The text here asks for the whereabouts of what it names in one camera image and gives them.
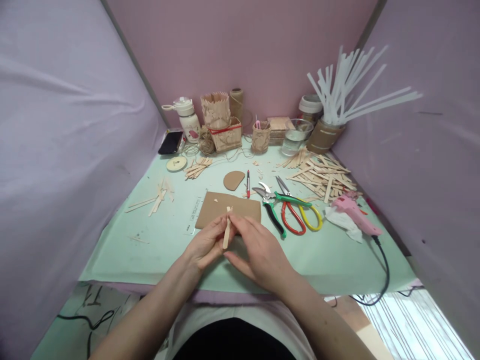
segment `floor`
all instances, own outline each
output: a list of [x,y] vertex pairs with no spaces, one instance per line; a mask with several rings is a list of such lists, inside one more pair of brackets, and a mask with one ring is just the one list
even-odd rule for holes
[[[139,300],[138,295],[79,282],[60,314],[88,316],[94,323],[112,310],[112,317],[92,332],[93,351]],[[410,297],[387,294],[371,307],[360,307],[343,296],[337,299],[335,309],[378,360],[473,359],[426,290],[415,290]],[[90,332],[83,319],[56,318],[31,359],[85,360]],[[162,351],[155,359],[164,357],[165,351]]]

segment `hand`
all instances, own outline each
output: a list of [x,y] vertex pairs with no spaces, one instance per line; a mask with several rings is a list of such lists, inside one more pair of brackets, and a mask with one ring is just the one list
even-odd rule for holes
[[[210,264],[222,256],[224,250],[222,243],[224,240],[225,229],[227,228],[227,214],[217,217],[207,226],[205,226],[185,249],[183,253],[192,261],[198,269],[203,272]],[[232,241],[237,228],[230,225],[230,235],[228,243]]]
[[234,213],[229,217],[243,238],[249,262],[231,251],[227,251],[224,256],[247,278],[280,296],[300,275],[290,265],[279,241],[266,227],[251,217],[241,217]]

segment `pink glue gun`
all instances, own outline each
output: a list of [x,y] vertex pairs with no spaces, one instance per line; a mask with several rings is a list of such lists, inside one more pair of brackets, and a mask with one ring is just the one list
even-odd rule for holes
[[346,213],[365,234],[369,236],[379,236],[382,234],[382,230],[373,226],[367,217],[362,214],[357,202],[348,197],[347,194],[343,194],[337,198],[331,206],[332,208],[336,207],[336,211],[338,212]]

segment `white tissue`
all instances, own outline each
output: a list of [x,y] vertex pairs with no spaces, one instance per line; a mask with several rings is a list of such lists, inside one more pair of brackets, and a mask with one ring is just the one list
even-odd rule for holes
[[346,230],[346,234],[352,240],[355,240],[357,243],[363,244],[364,239],[362,238],[362,231],[354,223],[352,218],[348,216],[345,212],[336,211],[335,207],[326,207],[325,208],[325,217],[331,223],[341,227]]

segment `green handle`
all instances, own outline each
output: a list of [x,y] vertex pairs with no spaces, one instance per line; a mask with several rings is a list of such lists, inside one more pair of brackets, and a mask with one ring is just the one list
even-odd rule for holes
[[288,202],[288,203],[292,203],[292,204],[298,204],[298,205],[301,205],[301,206],[304,206],[306,208],[311,208],[312,207],[312,203],[311,202],[305,202],[305,201],[302,201],[296,197],[293,197],[293,196],[288,196],[288,195],[282,195],[282,194],[279,194],[278,192],[275,191],[275,198],[280,200],[280,201],[283,201],[283,202]]

